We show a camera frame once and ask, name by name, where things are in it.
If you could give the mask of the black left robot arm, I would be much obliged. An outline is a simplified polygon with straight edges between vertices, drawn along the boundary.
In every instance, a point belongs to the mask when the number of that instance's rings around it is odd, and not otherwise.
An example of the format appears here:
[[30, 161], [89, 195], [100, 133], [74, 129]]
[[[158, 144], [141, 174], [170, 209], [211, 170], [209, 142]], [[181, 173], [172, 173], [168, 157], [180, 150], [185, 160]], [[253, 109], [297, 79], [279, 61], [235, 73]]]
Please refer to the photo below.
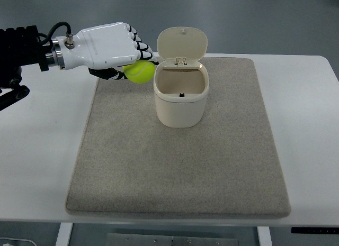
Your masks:
[[132, 80], [134, 75], [120, 68], [150, 65], [158, 60], [129, 24], [117, 22], [80, 30], [73, 34], [67, 22], [56, 23], [48, 34], [35, 25], [1, 30], [1, 109], [28, 96], [21, 85], [22, 67], [39, 65], [41, 71], [58, 66], [70, 70], [79, 66], [105, 80]]

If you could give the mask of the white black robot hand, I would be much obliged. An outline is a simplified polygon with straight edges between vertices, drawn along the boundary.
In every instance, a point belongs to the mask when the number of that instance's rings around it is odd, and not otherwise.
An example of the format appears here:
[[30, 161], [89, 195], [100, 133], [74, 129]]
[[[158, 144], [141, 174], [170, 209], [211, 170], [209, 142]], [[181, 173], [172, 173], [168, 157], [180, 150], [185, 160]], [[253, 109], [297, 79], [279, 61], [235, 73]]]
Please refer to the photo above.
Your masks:
[[46, 54], [49, 67], [68, 70], [86, 66], [91, 75], [104, 80], [128, 79], [114, 67], [137, 60], [159, 65], [149, 46], [128, 23], [116, 22], [80, 30], [74, 35], [52, 39], [52, 49]]

